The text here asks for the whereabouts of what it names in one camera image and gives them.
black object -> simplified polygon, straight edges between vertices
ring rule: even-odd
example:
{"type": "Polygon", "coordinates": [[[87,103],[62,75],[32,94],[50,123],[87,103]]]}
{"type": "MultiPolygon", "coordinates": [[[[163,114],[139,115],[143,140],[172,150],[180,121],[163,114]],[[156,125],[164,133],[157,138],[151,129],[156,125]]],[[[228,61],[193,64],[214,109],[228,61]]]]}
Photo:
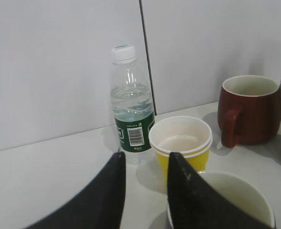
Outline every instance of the black object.
{"type": "Polygon", "coordinates": [[[180,153],[170,153],[167,190],[174,229],[270,229],[222,197],[180,153]]]}
{"type": "Polygon", "coordinates": [[[28,229],[119,229],[126,190],[126,159],[112,155],[72,200],[28,229]]]}

barcode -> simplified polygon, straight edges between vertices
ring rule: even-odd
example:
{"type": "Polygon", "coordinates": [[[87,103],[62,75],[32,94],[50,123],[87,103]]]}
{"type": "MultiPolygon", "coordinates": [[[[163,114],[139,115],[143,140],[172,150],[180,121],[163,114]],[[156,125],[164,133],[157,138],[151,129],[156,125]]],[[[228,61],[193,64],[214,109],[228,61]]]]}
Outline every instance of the barcode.
{"type": "Polygon", "coordinates": [[[127,128],[130,146],[142,146],[145,144],[144,136],[142,134],[142,127],[127,128]]]}

yellow paper cup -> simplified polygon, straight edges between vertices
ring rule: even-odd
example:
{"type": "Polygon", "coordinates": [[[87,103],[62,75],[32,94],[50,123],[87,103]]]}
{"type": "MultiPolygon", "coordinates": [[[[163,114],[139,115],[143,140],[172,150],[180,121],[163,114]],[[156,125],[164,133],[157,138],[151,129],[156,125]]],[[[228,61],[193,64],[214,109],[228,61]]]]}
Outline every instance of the yellow paper cup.
{"type": "Polygon", "coordinates": [[[149,131],[149,142],[156,151],[165,181],[171,152],[179,152],[196,171],[205,170],[212,144],[212,131],[201,119],[174,116],[155,124],[149,131]]]}
{"type": "MultiPolygon", "coordinates": [[[[208,143],[208,145],[201,150],[192,155],[183,155],[183,157],[187,160],[187,162],[196,170],[196,171],[204,171],[206,163],[209,157],[209,148],[212,144],[212,139],[208,143]]],[[[169,163],[169,154],[165,154],[160,152],[158,149],[155,150],[156,158],[161,166],[165,183],[167,183],[167,173],[168,173],[168,163],[169,163]]]]}

water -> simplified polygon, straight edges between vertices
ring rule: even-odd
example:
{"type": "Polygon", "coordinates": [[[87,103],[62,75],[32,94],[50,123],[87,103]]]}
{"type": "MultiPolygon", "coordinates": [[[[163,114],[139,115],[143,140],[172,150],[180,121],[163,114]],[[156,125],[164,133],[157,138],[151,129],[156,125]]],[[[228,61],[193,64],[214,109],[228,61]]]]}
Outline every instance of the water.
{"type": "Polygon", "coordinates": [[[151,91],[140,83],[113,88],[111,102],[115,118],[124,122],[142,120],[153,112],[151,91]]]}

green bottle label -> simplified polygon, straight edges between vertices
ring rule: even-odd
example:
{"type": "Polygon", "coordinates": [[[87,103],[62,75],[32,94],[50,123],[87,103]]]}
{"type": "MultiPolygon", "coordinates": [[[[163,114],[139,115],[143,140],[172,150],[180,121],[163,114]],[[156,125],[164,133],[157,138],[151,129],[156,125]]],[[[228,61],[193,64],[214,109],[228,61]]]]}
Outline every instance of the green bottle label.
{"type": "Polygon", "coordinates": [[[121,147],[128,152],[142,152],[150,149],[149,131],[154,124],[154,114],[136,122],[115,119],[121,147]]]}

